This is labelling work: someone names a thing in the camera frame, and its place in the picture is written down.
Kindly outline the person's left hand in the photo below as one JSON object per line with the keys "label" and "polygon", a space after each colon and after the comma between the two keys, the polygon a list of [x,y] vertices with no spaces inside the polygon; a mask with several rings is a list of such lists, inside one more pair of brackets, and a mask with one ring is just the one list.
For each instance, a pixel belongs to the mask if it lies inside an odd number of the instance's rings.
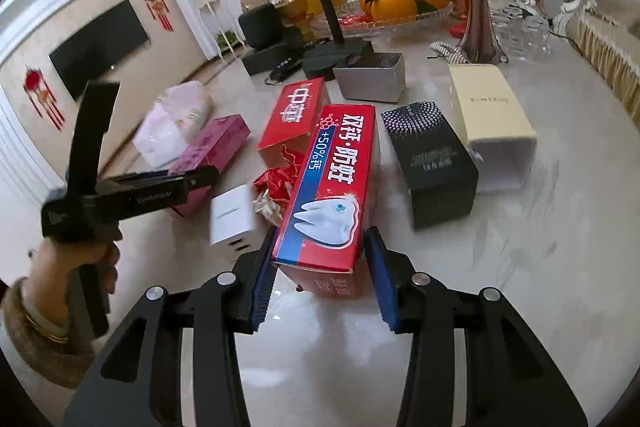
{"label": "person's left hand", "polygon": [[96,265],[102,289],[114,294],[119,249],[114,243],[60,244],[43,239],[32,257],[28,277],[22,280],[24,307],[46,331],[63,336],[70,326],[67,287],[70,273],[81,265]]}

